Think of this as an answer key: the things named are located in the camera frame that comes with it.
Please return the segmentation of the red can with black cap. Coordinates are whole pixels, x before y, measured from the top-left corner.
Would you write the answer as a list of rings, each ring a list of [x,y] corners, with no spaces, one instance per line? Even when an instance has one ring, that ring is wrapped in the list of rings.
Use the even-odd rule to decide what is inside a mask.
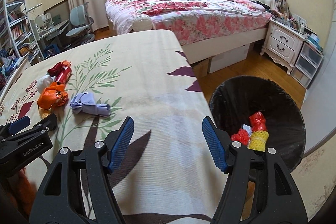
[[[60,84],[66,84],[72,74],[72,69],[68,66],[62,67],[60,74],[56,78],[56,82]]]

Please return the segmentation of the black lined trash bin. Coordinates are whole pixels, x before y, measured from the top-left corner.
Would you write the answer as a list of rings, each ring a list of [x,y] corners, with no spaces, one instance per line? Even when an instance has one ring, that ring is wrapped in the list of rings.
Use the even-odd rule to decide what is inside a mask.
[[[306,144],[302,114],[275,82],[254,76],[232,77],[215,89],[209,107],[217,128],[229,135],[250,125],[250,116],[260,112],[269,133],[266,146],[276,149],[290,172],[302,161]]]

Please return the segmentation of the pale blue desk chair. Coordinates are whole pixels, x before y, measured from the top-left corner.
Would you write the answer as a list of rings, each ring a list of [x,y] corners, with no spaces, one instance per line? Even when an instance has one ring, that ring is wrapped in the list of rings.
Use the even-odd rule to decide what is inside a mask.
[[[88,14],[88,2],[74,7],[70,12],[70,24],[72,29],[66,33],[67,38],[74,39],[68,48],[74,48],[93,42],[95,35],[92,33],[94,20]]]

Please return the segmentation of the white two-drawer nightstand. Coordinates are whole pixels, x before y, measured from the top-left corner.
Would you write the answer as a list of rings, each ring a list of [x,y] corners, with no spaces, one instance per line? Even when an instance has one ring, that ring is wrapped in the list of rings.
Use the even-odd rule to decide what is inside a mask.
[[[265,53],[276,63],[287,68],[291,75],[305,37],[276,19],[269,21],[268,32],[260,55]]]

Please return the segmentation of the red crumpled plastic wrapper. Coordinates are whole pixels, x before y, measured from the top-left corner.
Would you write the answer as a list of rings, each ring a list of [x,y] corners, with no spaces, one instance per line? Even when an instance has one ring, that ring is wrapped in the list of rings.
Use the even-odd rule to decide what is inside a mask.
[[[261,112],[256,112],[249,118],[253,132],[266,131],[266,119]]]

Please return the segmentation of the beige floral bedspread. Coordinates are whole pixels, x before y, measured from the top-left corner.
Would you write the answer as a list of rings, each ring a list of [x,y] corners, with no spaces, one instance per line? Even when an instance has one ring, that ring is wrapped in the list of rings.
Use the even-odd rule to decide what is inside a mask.
[[[226,177],[215,167],[202,133],[211,114],[179,42],[170,31],[145,31],[91,42],[37,63],[19,74],[1,102],[1,124],[26,115],[41,119],[37,82],[60,61],[71,63],[69,97],[92,93],[111,107],[106,118],[55,110],[53,147],[26,167],[40,186],[62,147],[93,146],[126,117],[134,134],[122,166],[109,176],[127,223],[210,223]]]

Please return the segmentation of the white bookshelf with books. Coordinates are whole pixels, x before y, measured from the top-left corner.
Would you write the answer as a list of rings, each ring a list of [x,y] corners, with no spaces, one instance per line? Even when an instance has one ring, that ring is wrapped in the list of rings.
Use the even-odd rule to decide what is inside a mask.
[[[1,0],[1,57],[27,57],[30,65],[43,60],[26,0]]]

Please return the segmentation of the dark red cloth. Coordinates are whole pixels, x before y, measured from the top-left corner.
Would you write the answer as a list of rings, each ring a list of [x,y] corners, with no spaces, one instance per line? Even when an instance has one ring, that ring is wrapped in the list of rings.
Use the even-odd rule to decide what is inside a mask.
[[[65,64],[63,62],[58,62],[51,69],[49,69],[47,73],[51,77],[58,77],[58,75],[60,75],[60,73],[62,72],[64,66]]]

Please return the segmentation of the yellow foam fruit net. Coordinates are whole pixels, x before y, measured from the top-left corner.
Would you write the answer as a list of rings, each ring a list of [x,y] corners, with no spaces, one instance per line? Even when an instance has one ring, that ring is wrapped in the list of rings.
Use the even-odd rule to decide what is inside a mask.
[[[254,131],[249,140],[248,148],[255,151],[265,152],[268,137],[268,131]]]

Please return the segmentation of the white crumpled paper scrap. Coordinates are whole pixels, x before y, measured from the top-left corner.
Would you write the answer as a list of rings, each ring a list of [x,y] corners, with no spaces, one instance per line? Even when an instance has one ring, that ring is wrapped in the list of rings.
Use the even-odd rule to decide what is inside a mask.
[[[248,126],[248,125],[244,124],[243,129],[246,130],[246,132],[248,133],[249,136],[252,135],[252,127],[251,126]]]

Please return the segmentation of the clear plastic drawer unit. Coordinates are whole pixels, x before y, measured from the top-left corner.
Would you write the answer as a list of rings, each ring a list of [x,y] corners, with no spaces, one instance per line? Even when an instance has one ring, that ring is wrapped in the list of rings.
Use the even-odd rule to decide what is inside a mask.
[[[307,89],[318,72],[322,61],[322,52],[314,44],[304,41],[290,75]]]

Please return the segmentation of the white tissue ball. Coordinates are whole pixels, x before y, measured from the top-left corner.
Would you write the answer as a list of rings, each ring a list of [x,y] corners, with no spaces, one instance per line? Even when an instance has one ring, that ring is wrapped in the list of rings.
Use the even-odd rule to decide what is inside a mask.
[[[45,88],[48,88],[54,81],[56,77],[52,77],[50,75],[45,75],[38,79],[37,81],[37,90],[39,94],[42,94]]]

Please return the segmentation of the white bed with floral quilt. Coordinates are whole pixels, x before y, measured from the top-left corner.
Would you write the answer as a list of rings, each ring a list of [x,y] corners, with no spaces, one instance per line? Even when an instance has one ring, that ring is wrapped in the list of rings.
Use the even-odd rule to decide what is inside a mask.
[[[275,0],[107,0],[114,35],[169,30],[190,63],[266,37]]]

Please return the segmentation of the orange plastic bag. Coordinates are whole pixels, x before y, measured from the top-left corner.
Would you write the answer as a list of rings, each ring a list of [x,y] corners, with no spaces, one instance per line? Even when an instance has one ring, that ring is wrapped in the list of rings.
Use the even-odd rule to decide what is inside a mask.
[[[57,82],[45,88],[40,95],[37,105],[45,110],[55,109],[68,102],[68,93],[65,91],[66,85]]]

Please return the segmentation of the lavender crumpled cloth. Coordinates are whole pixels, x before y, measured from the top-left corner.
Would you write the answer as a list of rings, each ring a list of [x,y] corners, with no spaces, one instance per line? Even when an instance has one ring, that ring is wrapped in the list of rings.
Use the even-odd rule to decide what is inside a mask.
[[[108,117],[111,114],[109,104],[96,103],[93,93],[78,93],[70,101],[74,114],[86,113],[95,116]]]

